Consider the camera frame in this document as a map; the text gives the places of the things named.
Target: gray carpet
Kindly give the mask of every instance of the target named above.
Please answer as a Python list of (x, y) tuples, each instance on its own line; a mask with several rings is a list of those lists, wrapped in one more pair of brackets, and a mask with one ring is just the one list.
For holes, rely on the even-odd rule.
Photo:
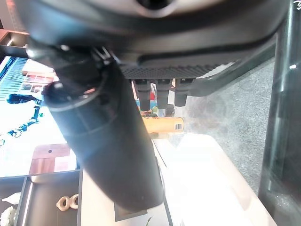
[[(185, 132), (211, 135), (257, 193), (261, 174), (274, 60), (254, 68), (239, 82), (207, 97), (188, 97), (175, 115), (185, 120)], [(173, 135), (177, 145), (183, 134)]]

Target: white vase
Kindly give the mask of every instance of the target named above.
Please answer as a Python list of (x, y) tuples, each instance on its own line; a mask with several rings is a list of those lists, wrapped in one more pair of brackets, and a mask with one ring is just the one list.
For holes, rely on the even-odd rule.
[(10, 204), (18, 205), (20, 201), (20, 197), (21, 197), (21, 192), (14, 193), (5, 199), (2, 199), (2, 202), (9, 202)]

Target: black grille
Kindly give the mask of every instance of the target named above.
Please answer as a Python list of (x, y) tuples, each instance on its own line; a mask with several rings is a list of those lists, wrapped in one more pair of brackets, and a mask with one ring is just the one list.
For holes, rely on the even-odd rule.
[(165, 68), (121, 68), (127, 79), (186, 79), (205, 75), (219, 65), (178, 66)]

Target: black metal frame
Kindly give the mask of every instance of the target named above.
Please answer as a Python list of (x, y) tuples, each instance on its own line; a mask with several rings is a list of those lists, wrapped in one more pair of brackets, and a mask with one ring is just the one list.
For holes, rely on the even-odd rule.
[(296, 3), (291, 0), (277, 37), (258, 195), (278, 226), (301, 222), (301, 11)]

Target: white ceramic ring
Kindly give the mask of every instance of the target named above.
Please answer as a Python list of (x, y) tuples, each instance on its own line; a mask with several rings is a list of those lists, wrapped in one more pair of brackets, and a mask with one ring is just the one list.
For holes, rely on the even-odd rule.
[(66, 211), (70, 208), (70, 198), (68, 196), (64, 196), (60, 198), (60, 200), (57, 202), (56, 206), (60, 211)]
[(72, 208), (72, 209), (78, 209), (79, 208), (79, 206), (78, 206), (78, 204), (76, 204), (76, 200), (78, 199), (78, 197), (79, 197), (79, 194), (75, 194), (74, 196), (72, 196), (71, 198), (70, 198), (70, 207)]

